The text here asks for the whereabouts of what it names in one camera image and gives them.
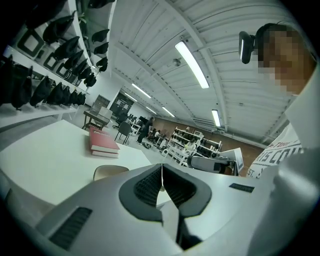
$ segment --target white t-shirt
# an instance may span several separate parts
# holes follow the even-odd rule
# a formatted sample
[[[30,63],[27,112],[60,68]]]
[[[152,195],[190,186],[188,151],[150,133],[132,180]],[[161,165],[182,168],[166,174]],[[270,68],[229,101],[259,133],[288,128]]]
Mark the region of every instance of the white t-shirt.
[[[278,165],[283,159],[300,152],[302,146],[289,124],[283,132],[253,161],[246,176],[259,179],[263,170]]]
[[[320,147],[320,65],[317,65],[307,85],[285,111],[289,125],[253,161],[247,177],[260,178],[263,170],[278,165],[285,158],[297,154],[301,148]]]

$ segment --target white desk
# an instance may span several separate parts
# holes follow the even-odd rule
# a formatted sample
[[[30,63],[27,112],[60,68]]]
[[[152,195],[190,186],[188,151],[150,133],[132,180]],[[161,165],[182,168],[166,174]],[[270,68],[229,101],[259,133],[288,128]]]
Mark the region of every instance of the white desk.
[[[119,158],[92,156],[89,139],[88,131],[61,120],[0,152],[0,168],[15,185],[55,206],[92,182],[99,166],[133,170],[151,165],[141,150],[122,144]],[[168,201],[166,195],[161,198],[159,203]]]

